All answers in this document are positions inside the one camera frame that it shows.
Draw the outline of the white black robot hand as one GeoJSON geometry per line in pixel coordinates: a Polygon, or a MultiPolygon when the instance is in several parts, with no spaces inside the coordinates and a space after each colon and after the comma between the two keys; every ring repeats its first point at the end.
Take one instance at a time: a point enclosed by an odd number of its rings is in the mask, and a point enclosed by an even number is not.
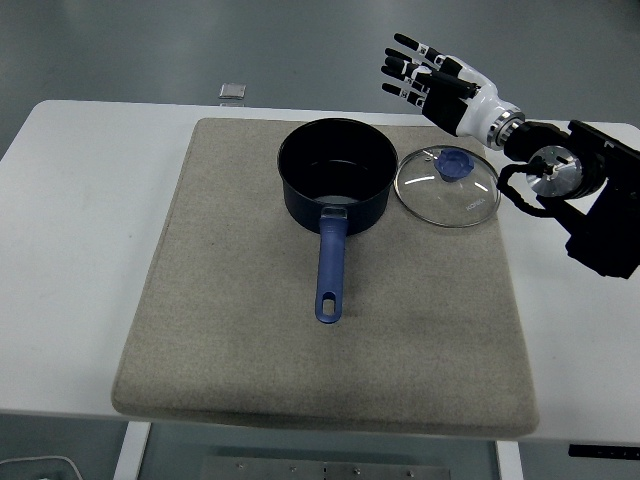
{"type": "Polygon", "coordinates": [[[496,85],[459,58],[396,33],[394,40],[411,51],[385,50],[383,74],[394,79],[382,89],[415,106],[435,126],[456,137],[472,137],[498,149],[500,136],[525,116],[501,99],[496,85]]]}

